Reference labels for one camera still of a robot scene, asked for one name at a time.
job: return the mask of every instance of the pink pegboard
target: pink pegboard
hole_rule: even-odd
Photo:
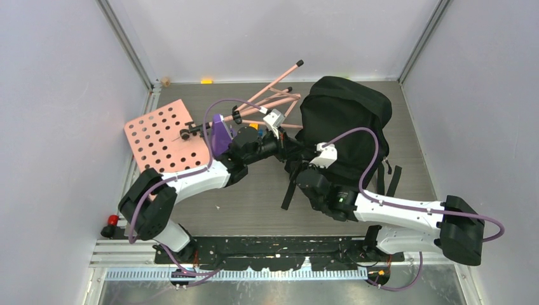
[[[127,140],[141,171],[153,167],[160,173],[181,172],[209,162],[204,139],[180,138],[180,129],[192,121],[182,100],[127,122]]]

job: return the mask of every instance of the black backpack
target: black backpack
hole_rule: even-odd
[[[311,151],[316,150],[318,143],[328,142],[352,128],[370,128],[378,138],[379,151],[375,164],[365,177],[363,188],[367,187],[374,172],[378,170],[377,193],[384,194],[382,161],[386,161],[388,173],[392,173],[386,158],[389,155],[389,145],[382,132],[392,115],[389,99],[382,93],[349,79],[324,76],[311,87],[300,110],[303,129],[296,135],[296,140]],[[322,170],[323,175],[329,182],[357,188],[359,178],[374,154],[371,135],[367,132],[352,133],[335,142],[335,148],[338,152],[337,161]],[[304,169],[306,161],[310,160],[289,160],[285,166],[290,173],[290,186],[283,202],[285,209],[292,199],[294,179]],[[393,180],[386,193],[388,196],[394,195],[401,170],[399,166],[395,167]]]

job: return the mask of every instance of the black wire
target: black wire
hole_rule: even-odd
[[[356,264],[356,265],[358,265],[358,266],[360,266],[360,267],[363,267],[363,268],[374,267],[374,266],[376,266],[376,265],[380,262],[380,261],[375,262],[374,264],[372,264],[372,265],[370,265],[370,266],[363,266],[363,265],[361,265],[360,263],[354,261],[354,260],[350,257],[350,253],[347,252],[347,253],[346,253],[346,256],[348,256],[348,258],[349,258],[354,264]]]

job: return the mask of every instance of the purple plastic part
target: purple plastic part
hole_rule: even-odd
[[[220,114],[215,114],[212,120],[212,149],[214,156],[220,156],[232,143],[232,134]]]

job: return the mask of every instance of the robotic arm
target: robotic arm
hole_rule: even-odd
[[[182,226],[169,219],[176,203],[210,189],[235,184],[246,176],[247,165],[261,159],[275,156],[280,161],[285,161],[300,154],[312,154],[311,158],[308,158],[312,161],[298,174],[296,184],[310,199],[314,210],[339,221],[387,224],[369,227],[365,236],[364,250],[373,260],[381,254],[421,251],[442,253],[448,259],[471,266],[481,263],[484,221],[379,205],[365,197],[357,188],[332,184],[324,177],[323,169],[337,160],[338,152],[335,147],[320,143],[317,145],[317,152],[308,152],[301,143],[289,138],[280,128],[284,118],[280,112],[272,110],[266,113],[264,122],[270,132],[264,137],[259,137],[257,130],[252,127],[243,127],[231,139],[228,150],[213,159],[210,168],[155,189],[152,193],[155,195],[153,201],[145,199],[140,209],[135,224],[138,237],[142,240],[156,240],[181,256],[182,251],[189,252],[188,245],[192,237]],[[203,165],[182,173],[199,172],[206,167]],[[132,222],[135,207],[142,194],[159,181],[174,177],[176,173],[160,175],[152,168],[142,172],[119,204],[119,210],[126,220]],[[379,201],[391,201],[411,208],[476,214],[461,198],[455,196],[448,196],[445,202],[425,202],[388,198],[365,192]]]

